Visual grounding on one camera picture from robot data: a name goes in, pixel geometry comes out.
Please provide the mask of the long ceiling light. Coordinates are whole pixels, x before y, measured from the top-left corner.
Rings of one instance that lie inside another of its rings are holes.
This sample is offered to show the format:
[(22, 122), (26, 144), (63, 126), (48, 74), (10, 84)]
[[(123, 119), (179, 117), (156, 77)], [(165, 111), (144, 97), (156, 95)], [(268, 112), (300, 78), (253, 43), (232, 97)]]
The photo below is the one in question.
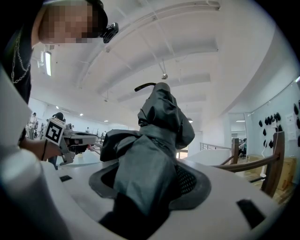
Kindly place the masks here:
[(49, 51), (45, 52), (45, 65), (46, 65), (46, 73), (48, 76), (52, 76), (51, 70), (51, 53)]

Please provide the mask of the dark curved railing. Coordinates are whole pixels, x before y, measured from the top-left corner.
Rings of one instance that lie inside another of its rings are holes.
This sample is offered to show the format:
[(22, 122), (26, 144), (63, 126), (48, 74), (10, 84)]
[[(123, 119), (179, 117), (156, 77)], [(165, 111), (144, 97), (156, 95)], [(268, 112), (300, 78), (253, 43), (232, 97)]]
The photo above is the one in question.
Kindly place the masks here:
[(237, 173), (237, 172), (242, 172), (242, 171), (248, 171), (250, 169), (255, 169), (261, 166), (267, 166), (266, 173), (267, 171), (270, 171), (272, 167), (275, 166), (277, 162), (279, 162), (282, 158), (284, 157), (284, 154), (275, 154), (270, 157), (266, 157), (261, 160), (257, 160), (254, 162), (249, 162), (249, 163), (244, 163), (244, 164), (230, 164), (230, 165), (213, 165), (213, 167), (226, 170), (229, 172)]

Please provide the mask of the white wall paper sheet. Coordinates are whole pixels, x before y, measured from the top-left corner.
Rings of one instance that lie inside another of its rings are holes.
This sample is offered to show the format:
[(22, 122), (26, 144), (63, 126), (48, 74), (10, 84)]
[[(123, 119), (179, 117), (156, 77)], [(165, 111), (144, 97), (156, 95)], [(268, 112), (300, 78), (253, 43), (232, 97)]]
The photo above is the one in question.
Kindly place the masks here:
[(288, 141), (297, 140), (296, 121), (293, 113), (285, 116)]

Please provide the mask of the person's black printed shirt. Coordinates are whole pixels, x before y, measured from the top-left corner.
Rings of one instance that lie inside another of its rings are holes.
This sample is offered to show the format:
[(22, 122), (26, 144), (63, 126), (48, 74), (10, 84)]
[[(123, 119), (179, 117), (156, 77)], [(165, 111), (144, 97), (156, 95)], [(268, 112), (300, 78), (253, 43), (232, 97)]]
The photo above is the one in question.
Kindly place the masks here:
[(31, 91), (31, 33), (43, 0), (0, 0), (0, 63), (26, 103)]

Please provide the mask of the person's left forearm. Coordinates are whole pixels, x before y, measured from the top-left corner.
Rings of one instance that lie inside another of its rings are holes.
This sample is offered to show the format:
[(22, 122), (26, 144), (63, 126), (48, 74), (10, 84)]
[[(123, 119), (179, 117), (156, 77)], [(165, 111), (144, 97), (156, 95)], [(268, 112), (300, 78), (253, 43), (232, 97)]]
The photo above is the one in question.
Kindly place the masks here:
[(42, 161), (61, 155), (59, 146), (46, 140), (36, 141), (25, 137), (20, 141), (19, 147), (31, 151), (39, 160)]

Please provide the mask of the hanging ceiling lamp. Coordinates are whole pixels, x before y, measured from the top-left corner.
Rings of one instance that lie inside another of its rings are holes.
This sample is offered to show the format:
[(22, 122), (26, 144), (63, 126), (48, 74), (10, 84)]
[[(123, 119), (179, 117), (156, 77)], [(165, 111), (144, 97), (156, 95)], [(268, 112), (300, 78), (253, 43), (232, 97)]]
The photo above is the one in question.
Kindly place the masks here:
[(168, 78), (168, 74), (167, 74), (167, 72), (166, 72), (165, 61), (164, 61), (164, 59), (162, 59), (162, 61), (159, 62), (158, 65), (159, 65), (159, 67), (160, 67), (160, 69), (161, 69), (161, 71), (162, 71), (162, 77), (161, 77), (161, 79), (162, 79), (162, 80), (166, 80), (166, 79)]

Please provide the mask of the cardboard box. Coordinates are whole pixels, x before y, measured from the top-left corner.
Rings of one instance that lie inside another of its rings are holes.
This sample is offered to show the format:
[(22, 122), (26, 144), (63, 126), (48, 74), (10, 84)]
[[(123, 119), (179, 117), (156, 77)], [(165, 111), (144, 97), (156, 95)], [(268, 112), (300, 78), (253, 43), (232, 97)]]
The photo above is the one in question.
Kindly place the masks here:
[[(265, 177), (266, 169), (267, 166), (264, 165), (255, 169), (250, 169), (241, 172), (241, 175), (242, 177), (246, 178), (248, 181), (251, 181), (259, 177)], [(295, 172), (296, 172), (296, 157), (295, 156), (285, 157), (281, 176), (273, 196), (273, 199), (279, 205), (285, 205), (293, 195), (295, 189), (293, 178)]]

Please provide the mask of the black object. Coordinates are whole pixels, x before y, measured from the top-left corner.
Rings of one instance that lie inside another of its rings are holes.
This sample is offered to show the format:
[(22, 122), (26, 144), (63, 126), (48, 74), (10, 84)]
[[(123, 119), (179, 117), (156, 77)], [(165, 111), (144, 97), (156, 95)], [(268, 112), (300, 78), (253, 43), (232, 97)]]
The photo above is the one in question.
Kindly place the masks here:
[(119, 162), (114, 207), (100, 223), (128, 240), (146, 240), (180, 197), (176, 151), (195, 137), (168, 84), (159, 82), (138, 113), (139, 130), (107, 132), (101, 160)]

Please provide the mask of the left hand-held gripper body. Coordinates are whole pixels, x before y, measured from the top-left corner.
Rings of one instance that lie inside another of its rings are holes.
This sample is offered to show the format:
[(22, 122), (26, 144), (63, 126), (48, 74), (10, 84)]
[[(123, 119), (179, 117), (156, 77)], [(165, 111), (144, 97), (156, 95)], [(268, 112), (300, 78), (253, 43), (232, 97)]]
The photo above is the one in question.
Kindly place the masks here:
[(71, 138), (72, 133), (73, 131), (69, 124), (66, 124), (55, 117), (48, 120), (44, 138), (59, 147), (63, 159), (63, 162), (60, 165), (73, 163), (75, 153), (69, 150), (65, 141), (65, 139)]

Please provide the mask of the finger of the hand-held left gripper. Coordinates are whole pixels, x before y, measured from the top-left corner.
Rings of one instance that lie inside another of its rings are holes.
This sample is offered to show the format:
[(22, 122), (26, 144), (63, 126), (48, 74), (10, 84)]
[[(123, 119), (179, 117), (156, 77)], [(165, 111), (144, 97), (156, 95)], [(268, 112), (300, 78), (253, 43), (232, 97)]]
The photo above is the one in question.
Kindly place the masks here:
[(67, 137), (67, 146), (85, 146), (94, 144), (98, 140), (98, 136), (85, 132), (72, 132)]

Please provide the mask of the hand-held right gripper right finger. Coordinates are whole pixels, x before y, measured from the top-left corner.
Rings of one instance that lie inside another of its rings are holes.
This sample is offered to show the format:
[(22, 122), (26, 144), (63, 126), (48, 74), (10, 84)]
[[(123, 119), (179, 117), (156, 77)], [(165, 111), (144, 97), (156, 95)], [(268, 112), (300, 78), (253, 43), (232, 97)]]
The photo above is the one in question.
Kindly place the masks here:
[[(172, 211), (169, 218), (148, 240), (253, 240), (264, 233), (283, 211), (283, 207), (232, 172), (188, 160), (180, 164), (204, 173), (211, 192), (193, 210)], [(265, 219), (251, 229), (237, 201), (251, 200)]]

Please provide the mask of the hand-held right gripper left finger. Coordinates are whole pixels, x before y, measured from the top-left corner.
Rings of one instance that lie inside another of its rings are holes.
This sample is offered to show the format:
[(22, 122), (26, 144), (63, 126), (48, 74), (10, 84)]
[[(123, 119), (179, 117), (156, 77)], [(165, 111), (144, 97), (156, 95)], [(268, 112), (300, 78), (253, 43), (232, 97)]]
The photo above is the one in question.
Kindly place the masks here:
[(141, 240), (137, 209), (109, 186), (117, 161), (93, 164), (82, 186), (59, 173), (18, 140), (30, 113), (0, 65), (0, 215), (5, 230), (37, 240)]

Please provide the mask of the group of black wall items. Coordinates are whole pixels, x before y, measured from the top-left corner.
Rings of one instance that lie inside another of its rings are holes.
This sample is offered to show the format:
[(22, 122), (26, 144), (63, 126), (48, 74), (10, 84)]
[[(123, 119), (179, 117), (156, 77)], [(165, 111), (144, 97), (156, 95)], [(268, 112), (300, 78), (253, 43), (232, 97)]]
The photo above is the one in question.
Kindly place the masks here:
[[(300, 100), (298, 104), (293, 104), (293, 114), (296, 121), (296, 129), (297, 129), (297, 144), (300, 147)], [(284, 131), (287, 134), (286, 120), (285, 116), (280, 115), (279, 112), (276, 112), (274, 115), (270, 115), (265, 118), (264, 123), (259, 121), (259, 126), (263, 128), (262, 134), (264, 137), (263, 147), (270, 147), (271, 149), (274, 146), (273, 143), (273, 135), (276, 132)]]

